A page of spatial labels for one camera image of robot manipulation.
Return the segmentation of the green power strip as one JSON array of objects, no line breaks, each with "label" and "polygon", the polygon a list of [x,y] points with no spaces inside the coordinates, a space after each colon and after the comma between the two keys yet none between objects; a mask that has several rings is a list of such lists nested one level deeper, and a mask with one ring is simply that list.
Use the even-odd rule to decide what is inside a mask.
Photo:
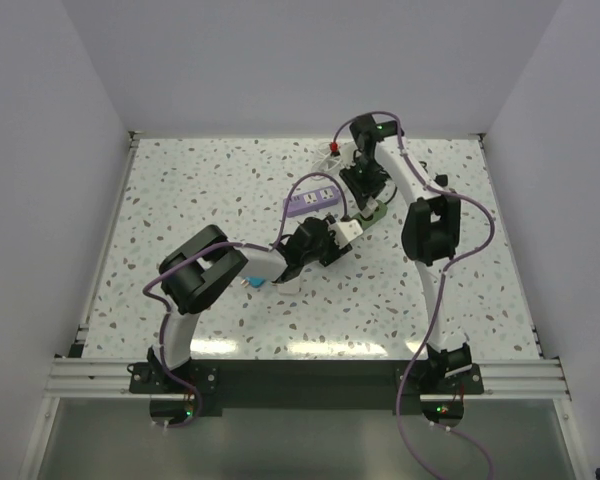
[{"label": "green power strip", "polygon": [[387,210],[387,205],[382,201],[378,201],[376,209],[373,211],[372,214],[369,214],[367,217],[364,217],[360,212],[358,212],[353,216],[353,219],[357,220],[362,230],[366,232],[375,224],[379,223],[386,216]]}]

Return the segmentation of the white charger plug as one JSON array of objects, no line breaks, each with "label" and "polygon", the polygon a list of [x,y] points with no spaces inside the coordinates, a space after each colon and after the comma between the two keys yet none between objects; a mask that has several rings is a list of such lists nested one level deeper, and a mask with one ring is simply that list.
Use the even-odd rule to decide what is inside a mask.
[{"label": "white charger plug", "polygon": [[280,295],[296,295],[301,291],[302,281],[299,277],[284,283],[277,283],[276,288]]}]

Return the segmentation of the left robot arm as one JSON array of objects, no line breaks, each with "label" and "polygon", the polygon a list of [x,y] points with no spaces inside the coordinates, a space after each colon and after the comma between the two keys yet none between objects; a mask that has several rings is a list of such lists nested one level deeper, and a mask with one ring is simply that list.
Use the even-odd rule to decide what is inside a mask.
[{"label": "left robot arm", "polygon": [[153,382],[165,392],[192,383],[190,342],[199,317],[236,278],[260,279],[294,295],[305,267],[334,263],[363,233],[360,221],[348,216],[308,217],[292,234],[264,247],[230,242],[218,226],[205,227],[165,258],[159,276],[143,288],[145,296],[166,307],[158,341],[148,354]]}]

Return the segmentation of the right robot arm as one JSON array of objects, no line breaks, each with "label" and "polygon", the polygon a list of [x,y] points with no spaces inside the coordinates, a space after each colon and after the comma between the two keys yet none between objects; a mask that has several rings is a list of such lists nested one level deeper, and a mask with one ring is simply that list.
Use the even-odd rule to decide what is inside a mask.
[{"label": "right robot arm", "polygon": [[461,327],[445,319],[443,303],[443,268],[455,257],[459,244],[461,200],[436,184],[424,167],[404,158],[403,131],[397,120],[379,123],[368,113],[355,117],[348,128],[354,145],[341,149],[347,166],[340,177],[361,216],[373,216],[379,206],[377,197],[389,180],[408,207],[401,245],[417,268],[430,320],[416,350],[427,358],[416,361],[402,379],[421,393],[449,392],[472,367]]}]

